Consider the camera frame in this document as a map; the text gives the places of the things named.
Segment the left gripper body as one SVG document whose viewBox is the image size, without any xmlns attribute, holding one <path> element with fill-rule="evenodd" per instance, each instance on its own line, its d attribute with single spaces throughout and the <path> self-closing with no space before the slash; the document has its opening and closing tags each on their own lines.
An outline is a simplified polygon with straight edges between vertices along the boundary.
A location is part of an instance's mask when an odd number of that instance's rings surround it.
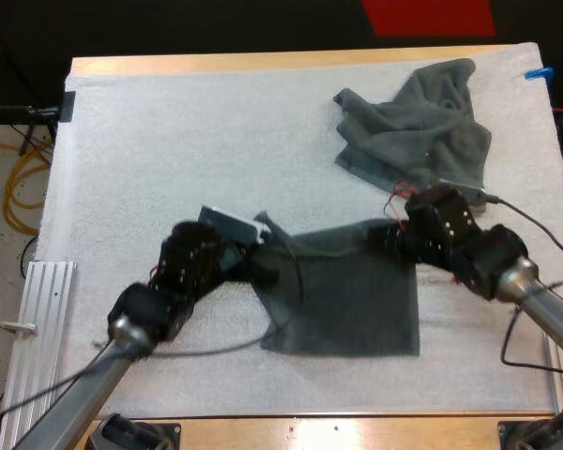
<svg viewBox="0 0 563 450">
<path fill-rule="evenodd" d="M 161 245 L 158 292 L 176 308 L 191 309 L 224 282 L 275 285 L 280 272 L 256 261 L 262 234 L 258 227 L 235 219 L 176 224 Z"/>
</svg>

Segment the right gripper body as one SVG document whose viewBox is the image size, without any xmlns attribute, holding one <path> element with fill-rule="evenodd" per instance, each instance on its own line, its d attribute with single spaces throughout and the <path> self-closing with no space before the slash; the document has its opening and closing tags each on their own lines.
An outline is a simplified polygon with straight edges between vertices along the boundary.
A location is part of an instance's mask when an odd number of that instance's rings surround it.
<svg viewBox="0 0 563 450">
<path fill-rule="evenodd" d="M 454 187 L 439 185 L 414 193 L 404 210 L 406 220 L 367 231 L 369 247 L 397 261 L 448 271 L 457 247 L 479 233 L 464 196 Z"/>
</svg>

